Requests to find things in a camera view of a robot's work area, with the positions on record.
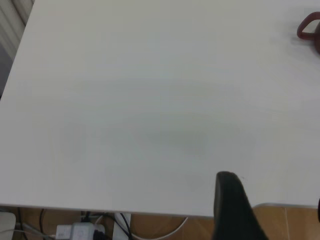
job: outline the curtain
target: curtain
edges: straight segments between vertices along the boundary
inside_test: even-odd
[[[0,97],[33,4],[34,0],[0,0]]]

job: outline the white cable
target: white cable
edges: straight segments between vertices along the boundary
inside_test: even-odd
[[[94,225],[97,225],[103,217],[104,217],[104,216],[98,217],[98,219],[95,221]]]
[[[40,235],[40,234],[36,234],[36,233],[28,232],[28,231],[16,230],[16,229],[8,229],[8,230],[0,231],[0,234],[4,234],[4,233],[7,233],[7,232],[18,232],[18,233],[25,233],[25,234],[30,234],[30,235],[43,237],[43,234]],[[50,235],[50,236],[47,236],[47,237],[56,239],[56,235]]]
[[[157,238],[143,238],[143,237],[140,237],[140,236],[137,236],[135,234],[132,233],[132,236],[135,238],[135,239],[138,239],[138,240],[162,240],[162,239],[165,239],[165,238],[168,238],[170,236],[172,236],[173,234],[175,234],[176,232],[178,232],[182,226],[186,223],[186,221],[188,220],[188,218],[186,217],[183,222],[172,232],[168,233],[167,235],[164,235],[164,236],[160,236],[160,237],[157,237]],[[123,227],[124,229],[126,229],[127,227],[126,226],[123,226],[122,222],[118,220],[118,223],[121,225],[121,227]]]

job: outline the floor tile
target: floor tile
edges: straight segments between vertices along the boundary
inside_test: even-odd
[[[286,214],[290,240],[320,240],[317,209],[289,207]]]
[[[183,220],[184,217],[133,214],[130,228],[140,237],[158,238],[174,231]],[[179,232],[182,232],[182,229],[175,234],[175,238],[182,236]]]
[[[269,240],[289,239],[284,207],[257,207],[253,212]]]
[[[183,240],[211,240],[213,231],[213,218],[189,217],[183,226]]]

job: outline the cable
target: cable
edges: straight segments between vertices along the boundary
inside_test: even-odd
[[[28,232],[28,231],[23,231],[23,230],[16,230],[16,229],[8,229],[8,230],[0,231],[0,234],[4,234],[4,233],[7,233],[7,232],[18,232],[18,233],[35,235],[35,236],[42,236],[40,234],[36,234],[36,233]],[[48,237],[56,239],[55,238],[56,235],[50,235],[50,236],[48,235]]]
[[[40,212],[40,216],[39,216],[39,226],[40,226],[40,232],[41,232],[42,234],[45,234],[45,233],[44,233],[44,228],[43,228],[43,225],[42,225],[44,211],[45,211],[45,209],[42,208],[42,209],[41,209],[41,212]]]
[[[19,218],[19,222],[20,222],[21,231],[23,231],[23,237],[24,237],[25,240],[28,240],[27,235],[26,235],[26,233],[24,232],[24,227],[22,226],[20,207],[18,207],[18,218]]]
[[[132,233],[132,236],[133,236],[134,239],[138,239],[138,240],[162,240],[162,239],[168,238],[168,237],[170,237],[171,235],[173,235],[173,234],[175,234],[176,232],[178,232],[179,229],[182,228],[182,226],[186,223],[187,220],[188,220],[188,218],[186,217],[186,218],[183,220],[183,222],[182,222],[174,231],[172,231],[172,232],[170,232],[170,233],[168,233],[168,234],[166,234],[166,235],[164,235],[164,236],[160,236],[160,237],[157,237],[157,238],[143,238],[143,237],[137,236],[137,235],[135,235],[135,234],[133,234],[133,233]]]
[[[94,225],[97,225],[103,217],[104,216],[102,216],[102,215],[100,217],[98,217],[98,219],[95,221]]]
[[[90,218],[89,218],[90,217],[90,213],[91,213],[90,211],[86,212],[85,217],[81,220],[82,223],[91,223],[90,222]]]
[[[126,225],[126,228],[128,229],[128,233],[129,233],[129,239],[130,240],[133,240],[132,238],[132,233],[131,233],[131,230],[130,230],[130,226],[127,222],[127,219],[125,218],[124,214],[123,213],[120,213],[121,217],[123,218],[124,222],[125,222],[125,225]]]
[[[109,215],[108,213],[96,213],[96,214],[93,214],[93,216],[103,216],[103,217],[112,219],[119,226],[119,228],[121,228],[121,230],[125,233],[125,235],[127,235],[127,237],[129,238],[130,236],[129,233],[124,229],[123,226],[121,226],[121,224],[119,224],[119,222],[115,217]]]
[[[122,231],[128,236],[128,238],[130,238],[130,235],[129,233],[125,230],[124,226],[122,226],[115,217],[107,214],[107,213],[96,213],[96,214],[93,214],[92,216],[104,216],[104,217],[107,217],[107,218],[110,218],[112,219],[121,229]],[[138,239],[138,240],[162,240],[162,239],[165,239],[165,238],[168,238],[170,236],[172,236],[173,234],[175,234],[176,232],[178,232],[182,226],[186,223],[186,221],[188,220],[188,218],[186,217],[183,222],[175,229],[173,230],[172,232],[164,235],[164,236],[160,236],[160,237],[157,237],[157,238],[143,238],[143,237],[140,237],[140,236],[137,236],[135,234],[132,233],[132,237],[131,239]]]

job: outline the black cable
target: black cable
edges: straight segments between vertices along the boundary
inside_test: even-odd
[[[20,228],[21,228],[22,231],[24,231],[24,227],[23,227],[23,224],[22,224],[20,207],[18,207],[18,218],[19,218],[19,222],[20,222]],[[23,234],[24,239],[28,240],[26,233],[23,232],[22,234]]]
[[[128,229],[129,239],[133,240],[133,238],[132,238],[132,233],[131,233],[131,230],[130,230],[130,226],[129,226],[128,222],[127,222],[126,217],[124,216],[123,213],[120,213],[120,215],[121,215],[121,217],[123,218],[123,220],[124,220],[124,222],[125,222],[126,228]]]
[[[125,235],[127,235],[127,237],[130,238],[129,233],[119,224],[119,222],[114,216],[111,216],[108,213],[96,213],[96,214],[93,214],[93,216],[104,216],[106,218],[112,219],[119,226],[119,228],[121,228],[121,230],[125,233]]]
[[[91,212],[89,212],[89,211],[86,212],[85,217],[83,219],[81,219],[82,223],[91,223],[90,222],[90,218],[89,218],[90,217],[90,213]]]
[[[42,209],[41,209],[41,212],[40,212],[40,216],[39,216],[39,226],[40,226],[40,232],[41,232],[42,234],[45,234],[45,233],[44,233],[43,224],[42,224],[44,211],[45,211],[45,209],[42,208]]]

